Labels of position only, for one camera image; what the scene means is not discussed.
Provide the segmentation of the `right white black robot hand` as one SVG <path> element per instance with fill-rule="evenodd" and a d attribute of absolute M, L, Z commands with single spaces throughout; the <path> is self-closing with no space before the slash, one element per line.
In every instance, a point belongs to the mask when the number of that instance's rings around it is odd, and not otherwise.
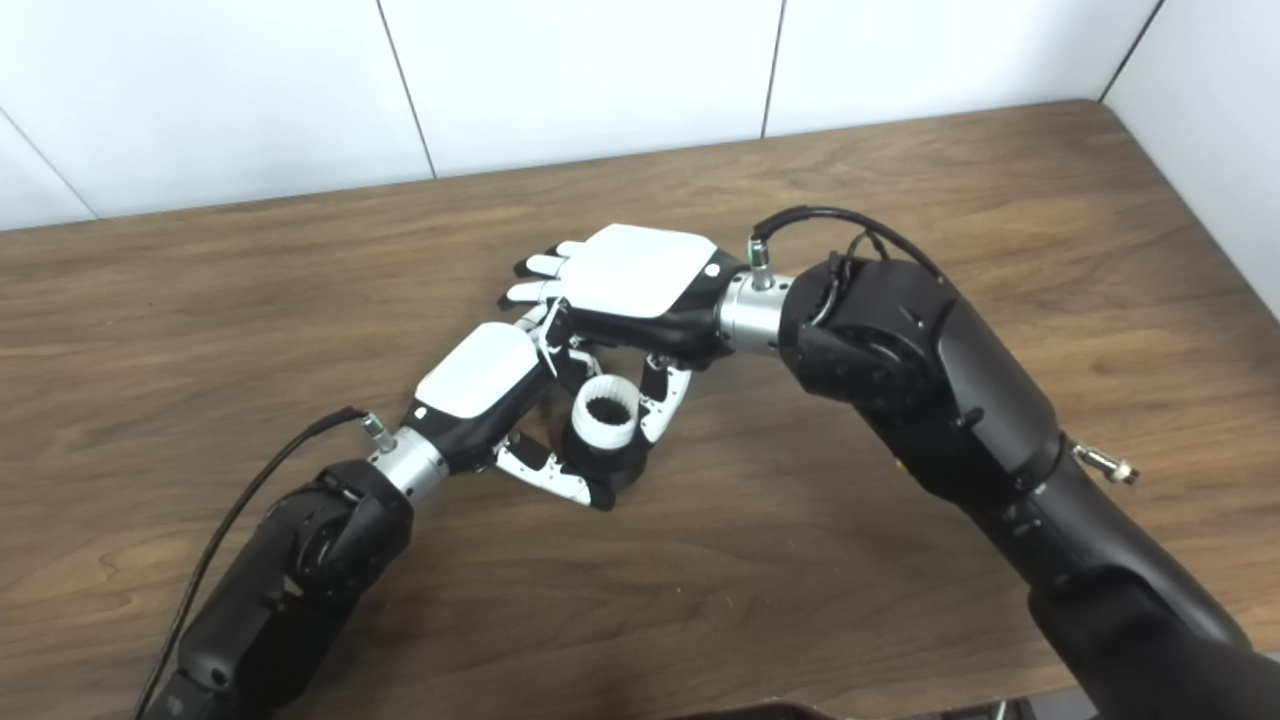
<path fill-rule="evenodd" d="M 666 369 L 646 368 L 646 377 L 659 377 L 662 396 L 643 395 L 641 428 L 654 445 L 684 401 L 691 372 L 732 354 L 719 305 L 746 268 L 699 234 L 611 224 L 516 263 L 517 281 L 497 305 L 508 311 L 558 304 L 577 338 L 664 359 Z"/>

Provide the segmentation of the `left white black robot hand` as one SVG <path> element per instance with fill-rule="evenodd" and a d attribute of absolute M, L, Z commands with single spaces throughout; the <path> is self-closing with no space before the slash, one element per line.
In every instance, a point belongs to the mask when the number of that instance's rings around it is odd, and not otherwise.
<path fill-rule="evenodd" d="M 600 365 L 535 307 L 511 324 L 488 322 L 462 340 L 413 391 L 394 446 L 370 457 L 412 505 L 445 478 L 495 468 L 522 483 L 607 512 L 614 491 L 526 436 L 517 423 L 559 383 L 576 393 Z"/>

